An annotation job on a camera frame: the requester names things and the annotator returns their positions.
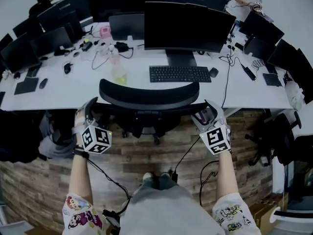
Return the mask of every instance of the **cardboard box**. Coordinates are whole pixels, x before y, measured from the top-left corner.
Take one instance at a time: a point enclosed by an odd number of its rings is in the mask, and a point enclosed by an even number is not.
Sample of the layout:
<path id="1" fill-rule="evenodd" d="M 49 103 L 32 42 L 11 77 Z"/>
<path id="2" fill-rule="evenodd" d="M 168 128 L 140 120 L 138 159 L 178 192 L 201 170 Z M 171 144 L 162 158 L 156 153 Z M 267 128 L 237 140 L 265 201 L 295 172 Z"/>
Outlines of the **cardboard box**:
<path id="1" fill-rule="evenodd" d="M 61 235 L 60 233 L 57 233 L 52 230 L 47 230 L 46 228 L 43 227 L 35 227 L 34 229 L 31 229 L 27 232 L 24 233 L 25 235 Z"/>

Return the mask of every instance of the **keyboard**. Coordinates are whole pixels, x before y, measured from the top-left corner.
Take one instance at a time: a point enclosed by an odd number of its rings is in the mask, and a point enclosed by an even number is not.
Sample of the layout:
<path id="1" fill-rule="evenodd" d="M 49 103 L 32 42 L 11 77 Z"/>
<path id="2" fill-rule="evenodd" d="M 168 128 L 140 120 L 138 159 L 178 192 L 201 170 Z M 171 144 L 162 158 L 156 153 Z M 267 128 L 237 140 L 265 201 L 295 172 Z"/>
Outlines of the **keyboard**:
<path id="1" fill-rule="evenodd" d="M 265 79 L 266 84 L 269 86 L 278 86 L 278 87 L 282 86 L 276 74 L 263 73 L 263 77 Z"/>
<path id="2" fill-rule="evenodd" d="M 150 82 L 203 82 L 211 83 L 207 67 L 150 66 Z"/>

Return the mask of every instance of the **white wall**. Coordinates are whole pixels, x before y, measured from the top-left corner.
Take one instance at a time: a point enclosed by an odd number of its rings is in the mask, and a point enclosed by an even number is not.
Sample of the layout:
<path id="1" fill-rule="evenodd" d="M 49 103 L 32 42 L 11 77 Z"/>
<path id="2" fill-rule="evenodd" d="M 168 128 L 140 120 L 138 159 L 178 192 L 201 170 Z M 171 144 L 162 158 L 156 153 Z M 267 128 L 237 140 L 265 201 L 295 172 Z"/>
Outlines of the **white wall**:
<path id="1" fill-rule="evenodd" d="M 13 28 L 28 18 L 29 9 L 37 0 L 0 0 L 0 39 L 7 33 L 16 38 Z"/>

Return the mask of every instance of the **water bottle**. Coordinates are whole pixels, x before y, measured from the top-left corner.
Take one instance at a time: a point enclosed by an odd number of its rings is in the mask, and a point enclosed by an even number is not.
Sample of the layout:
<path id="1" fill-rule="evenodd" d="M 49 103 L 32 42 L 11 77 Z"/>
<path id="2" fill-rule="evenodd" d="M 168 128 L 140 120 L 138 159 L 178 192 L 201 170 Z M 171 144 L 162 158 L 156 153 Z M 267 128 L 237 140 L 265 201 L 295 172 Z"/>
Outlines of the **water bottle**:
<path id="1" fill-rule="evenodd" d="M 109 59 L 112 64 L 112 77 L 115 84 L 126 85 L 126 70 L 121 64 L 118 49 L 114 45 L 109 46 Z"/>

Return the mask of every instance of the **desk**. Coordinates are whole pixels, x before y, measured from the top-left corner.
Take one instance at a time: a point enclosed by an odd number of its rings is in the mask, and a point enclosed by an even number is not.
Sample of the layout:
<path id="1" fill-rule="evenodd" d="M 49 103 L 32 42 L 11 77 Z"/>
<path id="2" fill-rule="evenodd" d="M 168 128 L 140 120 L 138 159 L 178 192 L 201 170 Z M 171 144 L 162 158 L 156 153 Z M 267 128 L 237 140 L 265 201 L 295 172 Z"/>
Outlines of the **desk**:
<path id="1" fill-rule="evenodd" d="M 98 30 L 102 25 L 108 23 L 94 23 L 94 36 L 98 36 Z M 235 42 L 244 42 L 241 33 L 237 33 L 233 40 Z M 103 47 L 108 47 L 110 40 L 100 40 L 107 43 Z M 136 45 L 143 44 L 143 41 L 134 41 Z M 15 81 L 11 78 L 2 80 L 0 83 L 0 91 L 5 91 L 1 109 L 7 111 L 18 110 L 43 110 L 43 109 L 69 109 L 80 108 L 85 102 L 91 98 L 98 96 L 98 102 L 107 103 L 99 96 L 99 82 L 101 78 L 105 78 L 112 82 L 111 63 L 108 60 L 104 65 L 96 70 L 91 69 L 91 60 L 95 56 L 96 49 L 100 44 L 92 46 L 87 52 L 81 52 L 77 57 L 73 57 L 72 52 L 69 56 L 52 57 L 43 61 L 42 67 L 39 69 L 37 77 L 39 82 L 48 78 L 48 82 L 43 89 L 37 87 L 35 92 L 27 94 L 14 95 L 16 84 L 25 79 L 26 73 L 22 73 L 21 77 Z M 124 56 L 130 56 L 132 51 L 122 53 Z M 218 75 L 212 78 L 212 83 L 200 83 L 200 95 L 195 103 L 202 103 L 205 99 L 214 101 L 218 105 L 222 105 L 228 63 L 221 61 L 218 57 L 227 55 L 229 49 L 224 45 L 221 53 L 210 53 L 199 55 L 194 52 L 198 66 L 206 66 L 209 69 L 215 67 L 219 70 Z M 235 51 L 240 61 L 245 66 L 250 66 L 255 60 L 253 57 L 243 55 L 240 50 Z M 107 56 L 97 54 L 94 61 L 94 67 L 103 63 Z M 74 65 L 72 71 L 65 75 L 63 72 L 63 64 L 70 61 Z M 168 65 L 164 50 L 144 50 L 144 46 L 134 50 L 133 57 L 126 59 L 121 57 L 121 63 L 127 71 L 127 85 L 132 88 L 139 89 L 171 89 L 177 88 L 188 83 L 150 83 L 149 65 Z M 267 69 L 262 67 L 258 71 L 258 78 L 252 81 L 242 69 L 238 60 L 235 66 L 230 68 L 229 80 L 227 86 L 227 97 L 224 108 L 269 108 L 269 109 L 291 109 L 284 87 L 267 86 L 263 79 L 262 73 L 267 73 Z M 283 84 L 284 71 L 278 71 L 278 76 Z"/>

